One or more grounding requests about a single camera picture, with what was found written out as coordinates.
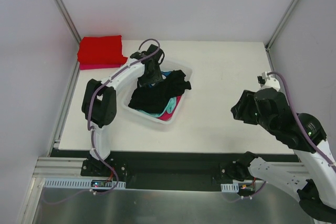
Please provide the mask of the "white plastic laundry basket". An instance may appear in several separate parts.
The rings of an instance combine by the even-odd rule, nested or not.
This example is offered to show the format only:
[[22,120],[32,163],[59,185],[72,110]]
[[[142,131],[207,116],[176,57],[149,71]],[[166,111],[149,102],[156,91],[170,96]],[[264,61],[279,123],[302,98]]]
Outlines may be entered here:
[[[192,76],[193,76],[193,68],[191,67],[191,65],[185,61],[181,61],[181,60],[177,60],[177,59],[167,59],[164,60],[163,63],[160,66],[162,71],[173,71],[173,70],[182,70],[185,73],[185,80],[186,81],[191,81],[192,80]],[[174,108],[173,113],[167,117],[167,120],[161,120],[159,118],[154,118],[150,115],[147,115],[143,112],[134,110],[130,107],[128,107],[128,104],[131,100],[131,96],[133,91],[136,89],[137,85],[137,80],[132,80],[129,84],[129,86],[127,88],[125,88],[124,90],[124,95],[121,97],[120,99],[120,103],[121,103],[121,107],[127,111],[129,114],[133,114],[135,116],[137,116],[138,118],[147,120],[147,121],[151,121],[153,123],[158,123],[158,124],[163,124],[163,125],[168,125],[174,122],[174,120],[176,119],[180,108],[182,107],[182,104],[185,100],[186,95],[188,94],[188,90],[185,91],[185,93],[180,97],[177,105]]]

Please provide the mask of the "red t shirt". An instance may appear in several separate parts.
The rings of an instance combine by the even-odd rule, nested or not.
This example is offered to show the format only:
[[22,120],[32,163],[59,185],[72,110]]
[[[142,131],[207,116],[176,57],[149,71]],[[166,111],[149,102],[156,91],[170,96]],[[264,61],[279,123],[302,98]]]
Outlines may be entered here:
[[122,36],[83,37],[77,59],[84,65],[123,65]]

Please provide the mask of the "magenta t shirt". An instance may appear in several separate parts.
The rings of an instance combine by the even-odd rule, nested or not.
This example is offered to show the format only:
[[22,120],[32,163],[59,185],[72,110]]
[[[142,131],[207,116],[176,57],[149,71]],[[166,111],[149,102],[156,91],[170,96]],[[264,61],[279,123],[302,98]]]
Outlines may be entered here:
[[80,63],[79,69],[80,70],[94,70],[94,69],[109,69],[109,68],[120,68],[120,64],[97,64],[97,65],[89,65]]

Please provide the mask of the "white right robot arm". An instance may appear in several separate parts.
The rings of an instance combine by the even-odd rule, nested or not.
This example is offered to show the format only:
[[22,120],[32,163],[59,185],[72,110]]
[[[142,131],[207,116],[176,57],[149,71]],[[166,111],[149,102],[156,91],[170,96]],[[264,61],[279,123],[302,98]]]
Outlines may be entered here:
[[230,111],[235,120],[260,125],[293,150],[309,175],[293,175],[252,152],[246,152],[236,162],[228,164],[225,167],[226,175],[241,182],[251,176],[260,178],[294,198],[311,218],[335,223],[335,171],[315,148],[323,151],[330,160],[333,157],[318,119],[307,113],[298,114],[303,124],[301,130],[285,95],[274,88],[243,91]]

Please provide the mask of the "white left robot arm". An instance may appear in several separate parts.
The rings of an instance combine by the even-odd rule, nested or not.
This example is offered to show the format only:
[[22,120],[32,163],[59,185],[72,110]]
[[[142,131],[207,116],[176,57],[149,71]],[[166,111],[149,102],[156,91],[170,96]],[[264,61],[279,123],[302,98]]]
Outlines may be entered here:
[[152,39],[146,51],[141,47],[134,52],[117,71],[102,80],[88,81],[81,111],[87,120],[90,132],[90,156],[83,163],[82,175],[115,176],[115,170],[110,164],[110,140],[107,126],[112,123],[117,114],[117,95],[132,81],[137,81],[140,87],[151,87],[161,81],[160,64],[165,54],[160,43]]

